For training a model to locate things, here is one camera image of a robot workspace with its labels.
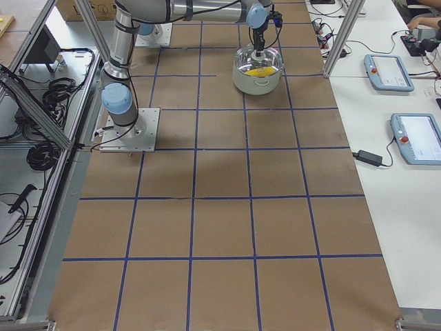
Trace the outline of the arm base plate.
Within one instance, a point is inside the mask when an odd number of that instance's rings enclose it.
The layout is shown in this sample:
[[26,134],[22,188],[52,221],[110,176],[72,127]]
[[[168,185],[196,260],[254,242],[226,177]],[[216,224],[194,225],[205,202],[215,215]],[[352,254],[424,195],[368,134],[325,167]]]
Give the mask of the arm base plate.
[[153,152],[156,146],[156,134],[160,118],[159,108],[140,108],[139,117],[134,127],[115,126],[111,116],[107,116],[106,126],[111,129],[103,133],[103,144],[99,146],[101,152]]
[[172,23],[142,23],[136,38],[136,48],[167,48],[170,46]]

